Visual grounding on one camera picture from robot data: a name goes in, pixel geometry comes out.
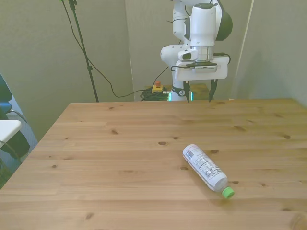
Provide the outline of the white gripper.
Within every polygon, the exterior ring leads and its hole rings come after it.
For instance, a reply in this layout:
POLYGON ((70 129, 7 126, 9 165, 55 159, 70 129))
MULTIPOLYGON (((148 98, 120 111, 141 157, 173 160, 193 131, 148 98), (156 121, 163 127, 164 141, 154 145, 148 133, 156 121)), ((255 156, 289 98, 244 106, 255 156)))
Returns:
POLYGON ((190 102, 189 81, 211 80, 209 102, 212 101, 217 89, 218 80, 225 79, 228 75, 228 56, 214 57, 207 62, 178 61, 174 66, 174 77, 183 81, 183 89, 188 103, 190 102))

